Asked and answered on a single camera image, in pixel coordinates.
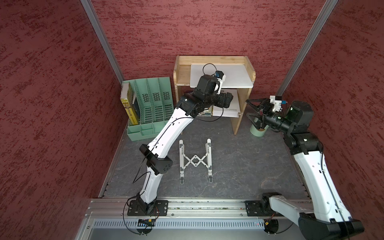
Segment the green pencil cup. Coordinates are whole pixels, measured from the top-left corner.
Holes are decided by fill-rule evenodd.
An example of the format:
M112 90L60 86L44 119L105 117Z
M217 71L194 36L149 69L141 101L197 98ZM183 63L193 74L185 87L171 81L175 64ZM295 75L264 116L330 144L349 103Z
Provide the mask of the green pencil cup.
M269 126L266 125L264 127L264 129L255 129L255 127L252 124L251 127L250 127L250 132L255 137L263 137L265 135L266 131L268 130L268 128L269 128Z

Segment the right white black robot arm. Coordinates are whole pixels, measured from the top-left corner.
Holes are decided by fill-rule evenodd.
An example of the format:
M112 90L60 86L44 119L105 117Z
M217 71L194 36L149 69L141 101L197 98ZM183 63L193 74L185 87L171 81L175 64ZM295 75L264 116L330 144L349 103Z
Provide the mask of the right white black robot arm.
M247 100L246 103L255 110L255 114L247 113L247 117L257 130L269 127L283 133L284 142L303 175L313 205L306 209L279 193L264 193L257 204L263 214L270 216L265 220L265 232L279 233L279 224L270 223L278 213L297 225L307 240L345 240L363 233L363 223L352 218L333 183L323 144L309 131L314 116L311 106L293 101L283 114L281 110L285 102L280 97Z

